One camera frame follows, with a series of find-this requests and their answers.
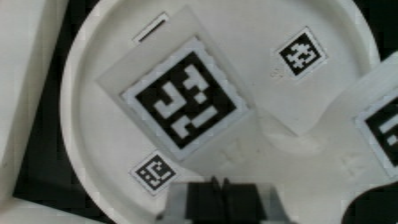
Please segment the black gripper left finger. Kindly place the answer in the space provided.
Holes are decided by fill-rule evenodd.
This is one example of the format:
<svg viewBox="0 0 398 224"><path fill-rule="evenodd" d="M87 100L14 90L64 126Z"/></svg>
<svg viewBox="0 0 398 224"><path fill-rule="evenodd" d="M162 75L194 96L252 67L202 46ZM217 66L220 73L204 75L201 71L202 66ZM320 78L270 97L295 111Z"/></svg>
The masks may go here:
<svg viewBox="0 0 398 224"><path fill-rule="evenodd" d="M220 185L208 182L174 183L165 209L155 224L220 224Z"/></svg>

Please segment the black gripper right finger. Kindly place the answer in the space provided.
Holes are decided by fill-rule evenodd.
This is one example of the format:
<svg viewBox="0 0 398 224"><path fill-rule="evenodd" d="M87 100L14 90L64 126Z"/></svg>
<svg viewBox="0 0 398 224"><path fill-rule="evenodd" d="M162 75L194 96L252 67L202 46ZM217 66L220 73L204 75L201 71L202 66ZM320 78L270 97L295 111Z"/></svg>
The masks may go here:
<svg viewBox="0 0 398 224"><path fill-rule="evenodd" d="M233 183L224 179L222 199L227 224L291 224L272 184Z"/></svg>

